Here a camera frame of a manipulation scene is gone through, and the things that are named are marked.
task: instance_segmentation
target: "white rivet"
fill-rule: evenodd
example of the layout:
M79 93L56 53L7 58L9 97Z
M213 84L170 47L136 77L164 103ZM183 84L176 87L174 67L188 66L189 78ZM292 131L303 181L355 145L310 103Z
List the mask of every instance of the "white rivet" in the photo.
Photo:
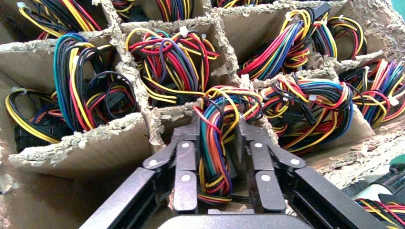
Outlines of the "white rivet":
M263 181L270 181L271 177L269 175L262 175L262 180Z
M157 165L158 164L158 161L157 160L151 160L151 161L149 161L149 166L155 166L155 165Z
M184 181L184 182L187 182L190 179L191 179L191 177L189 175L184 175L184 176L181 177L181 180Z
M293 165L299 165L299 160L297 160L297 159L292 159L290 162Z

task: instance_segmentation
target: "torn cardboard edge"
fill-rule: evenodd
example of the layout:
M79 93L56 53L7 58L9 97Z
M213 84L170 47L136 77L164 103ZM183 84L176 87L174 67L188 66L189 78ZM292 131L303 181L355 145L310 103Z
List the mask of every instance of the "torn cardboard edge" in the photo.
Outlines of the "torn cardboard edge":
M307 160L307 164L336 187L347 187L403 154L404 125L405 123L401 123L401 126L383 135L376 135L359 143L324 151L324 154Z
M263 9L263 11L268 11L268 9L273 8L274 7L279 7L282 9L289 9L290 7L294 7L294 5L289 4L288 2L290 1L277 1L275 4L273 5L260 5L260 6L256 6L260 9ZM124 73L125 76L129 76L132 77L131 79L134 82L134 85L136 87L137 90L137 96L139 96L139 101L140 102L140 107L142 109L142 114L144 115L144 119L147 121L147 126L148 126L148 132L149 132L149 143L152 146L152 150L158 150L161 149L162 147L164 147L164 143L162 141L162 138L160 136L160 134L164 131L164 127L161 124L162 120L171 120L171 119L176 119L179 120L182 115L189 115L190 112L190 108L188 104L186 104L184 107L169 107L169 108L158 108L157 112L156 110L149 110L150 107L147 103L147 93L145 89L142 89L142 87L139 87L139 85L141 85L140 82L140 76L139 73L137 72L137 70L133 67L133 58L130 55L130 53L126 52L125 50L125 38L126 38L126 34L128 33L128 31L131 31L133 28L138 27L138 26L142 26L142 27L165 27L167 26L168 28L178 28L179 25L186 25L188 23L190 24L194 24L194 25L201 25L201 24L210 24L213 23L215 26L215 30L217 31L215 37L218 39L218 41L223 44L224 47L224 54L226 56L226 60L228 60L226 62L226 65L222 65L220 67L218 67L217 69L215 69L213 71L214 75L218 75L218 74L225 74L227 71L229 73L229 82L232 84L236 84L239 85L241 87L244 88L254 88L255 85L258 85L258 82L253 82L250 83L249 80L246 79L240 79L237 75L235 75L235 72L238 69L237 66L237 59L236 56L234 54L234 48L229 44L228 39L226 38L226 34L224 32L224 23L223 23L223 19L221 18L221 14L217 11L221 11L221 12L227 12L228 10L225 9L216 9L213 10L210 14L207 14L206 17L200 17L200 18L196 18L196 19L190 19L190 20L185 20L185 21L178 21L178 22L173 22L173 23L163 23L163 22L158 22L158 21L149 21L149 22L131 22L131 23L122 23L120 24L120 19L117 15L117 13L115 12L115 10L113 10L112 4L109 0L94 0L93 3L101 3L103 4L103 8L105 9L105 12L108 12L108 14L111 14L113 16L109 16L110 17L110 26L108 29L105 29L104 31L100 31L100 32L89 32L90 34L92 34L91 36L107 36L107 34L110 37L110 43L113 44L117 50L118 53L121 57L121 62L118 63L117 65L117 71ZM234 11L240 11L241 14L244 14L245 12L251 10L250 7L238 7L233 9ZM398 29L398 27L393 26L393 28L396 31L400 31L400 29ZM35 51L35 48L37 47L36 45L40 46L41 42L37 42L37 41L33 41L32 42L33 45L30 46L28 45L28 50L30 51ZM23 50L24 48L26 48L26 44L19 44L17 45L17 48L13 48L15 51L18 51L19 47L22 47ZM353 61L348 61L347 64L350 67L355 67L358 66L360 64L361 61L356 61L354 64L352 63ZM328 66L326 64L326 66L324 66L324 70L329 74L329 77L333 76L336 77L336 73L333 73L333 71L335 70L333 66ZM321 70L319 69L315 69L315 70L308 70L308 71L302 71L303 75L306 75L307 77L310 78L314 78L314 77L319 77L319 75L321 74ZM277 136L274 134L274 132L271 129L271 124L268 123L268 121L266 119L262 119L260 120L261 125L263 127L266 128L267 132L269 133L269 135L271 136L272 140L276 143L277 142ZM21 166L26 166L27 164L25 164L25 162L23 163L23 160L21 160L20 162L16 162L17 164L20 163Z

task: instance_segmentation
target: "cardboard compartment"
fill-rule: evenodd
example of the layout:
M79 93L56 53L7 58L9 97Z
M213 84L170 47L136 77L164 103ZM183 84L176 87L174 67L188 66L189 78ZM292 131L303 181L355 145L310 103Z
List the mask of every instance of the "cardboard compartment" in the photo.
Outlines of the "cardboard compartment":
M211 7L209 0L193 0L194 7L190 19L204 16ZM140 5L150 21L162 21L163 17L160 7L155 0L138 0L136 5Z
M227 59L229 44L226 42L226 39L223 37L222 33L219 32L220 27L212 17L203 17L173 23L124 23L121 25L121 28L125 35L129 34L135 28L146 28L152 31L163 30L169 34L174 34L179 31L179 27L181 26L186 26L188 30L198 31L200 34L206 34L206 39L209 40L213 46L215 46L217 52L220 54L220 57L218 57L216 60L210 60L210 78L207 88L215 85L238 85L238 82L240 81L239 77L229 74L228 72L228 66L231 66L229 60ZM130 44L140 41L141 35L142 34L134 34L130 39ZM125 40L126 36L123 36L123 44L125 44ZM128 72L135 74L137 85L139 86L140 90L143 90L142 100L146 102L142 106L147 108L152 104L148 103L150 100L148 99L146 88L141 81L139 71L135 69L136 66L134 57L129 52L124 52L122 53L122 59L128 63Z
M110 43L106 31L90 32L85 36L95 46ZM15 123L7 114L4 99L13 86L45 93L54 91L54 46L55 40L52 39L0 46L0 69L3 74L0 84L3 101L0 109L0 145L7 149L2 154L9 155L9 161L14 167L65 178L106 179L138 165L150 155L149 133L145 122L149 116L138 113L140 107L137 112L113 120L105 126L66 136L58 144L27 148L16 154L13 134ZM120 61L117 53L113 66L120 66ZM85 77L93 76L91 67L85 68ZM19 107L23 114L33 115L37 112L32 109L32 102L24 102L19 102L24 104Z
M297 76L312 79L317 78L328 79L335 82L339 82L338 75L335 72L331 71L330 69L300 71L297 72ZM263 88L268 88L271 86L273 82L277 80L276 77L266 81L255 80L253 81L253 86L257 91L260 91ZM373 135L375 135L374 131L371 129L367 121L364 120L358 107L354 105L352 123L350 125L350 128L346 131L346 133L344 133L341 137L332 142L315 146L311 150L311 153L317 154L321 150L332 149L336 146L344 145L350 142L360 141L362 139L369 138Z

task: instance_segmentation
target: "cardboard divider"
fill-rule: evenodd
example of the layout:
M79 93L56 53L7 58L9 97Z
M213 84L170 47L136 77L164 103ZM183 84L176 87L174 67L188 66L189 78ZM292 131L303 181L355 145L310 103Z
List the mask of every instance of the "cardboard divider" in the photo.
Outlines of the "cardboard divider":
M89 32L83 35L95 46L109 44L114 40L109 31ZM9 155L11 164L24 170L84 179L106 179L139 165L150 155L149 127L145 122L151 119L148 112L132 113L85 133L65 136L58 144L26 148L20 154L16 154L14 135L5 134L14 133L15 127L4 107L5 96L12 86L46 93L54 91L52 66L55 42L56 40L49 39L44 42L0 45L2 59L0 68L3 73L0 84L3 101L1 113L4 114L0 119L1 137L7 143L9 151L6 151L5 155ZM123 63L119 53L115 59L113 66L117 66L116 70L120 72ZM94 73L88 66L85 69L85 77L93 76ZM22 107L21 111L26 113L29 111L27 107L29 108L29 106Z

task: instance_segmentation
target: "white zip tie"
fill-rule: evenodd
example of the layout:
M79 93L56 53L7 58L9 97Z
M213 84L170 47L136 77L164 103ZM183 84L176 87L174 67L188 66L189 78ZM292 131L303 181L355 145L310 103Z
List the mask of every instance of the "white zip tie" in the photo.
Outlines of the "white zip tie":
M388 101L390 101L391 106L396 106L399 104L399 101L392 96L388 97Z
M23 88L23 87L16 87L16 86L14 86L14 87L12 87L12 88L10 89L11 92L16 92L16 91L18 91L18 90L22 90L22 94L21 94L21 95L27 94L27 89L25 89L25 88Z
M288 98L283 97L283 100L287 102L287 101L288 101Z
M187 34L188 34L188 29L187 29L187 27L185 27L185 26L181 26L180 28L180 34L183 36L183 38L186 38L187 37Z
M287 19L287 21L292 21L291 12L286 13L286 19Z
M309 101L316 101L316 94L310 94L308 100Z

